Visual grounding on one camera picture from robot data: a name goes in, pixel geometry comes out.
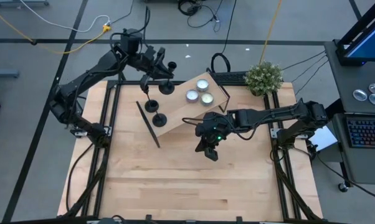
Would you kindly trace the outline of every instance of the green plant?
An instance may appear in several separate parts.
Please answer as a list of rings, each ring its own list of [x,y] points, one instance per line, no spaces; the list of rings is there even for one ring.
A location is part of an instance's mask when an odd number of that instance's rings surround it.
[[[278,90],[282,86],[282,79],[282,69],[270,62],[251,66],[245,74],[247,88],[255,96],[262,96]]]

